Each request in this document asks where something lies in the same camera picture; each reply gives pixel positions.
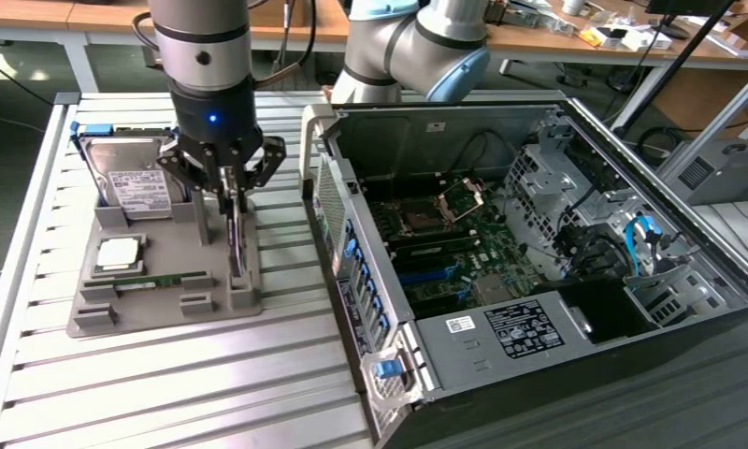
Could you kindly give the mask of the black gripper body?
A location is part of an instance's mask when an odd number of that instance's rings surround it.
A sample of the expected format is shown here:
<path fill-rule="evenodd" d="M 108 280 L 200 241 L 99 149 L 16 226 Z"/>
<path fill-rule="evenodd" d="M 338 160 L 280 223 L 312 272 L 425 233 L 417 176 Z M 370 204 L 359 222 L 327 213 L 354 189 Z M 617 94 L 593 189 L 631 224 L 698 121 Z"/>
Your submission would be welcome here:
<path fill-rule="evenodd" d="M 198 161 L 210 148 L 220 162 L 248 161 L 263 144 L 255 102 L 255 79 L 218 91 L 187 88 L 168 79 L 180 127 L 180 145 Z"/>

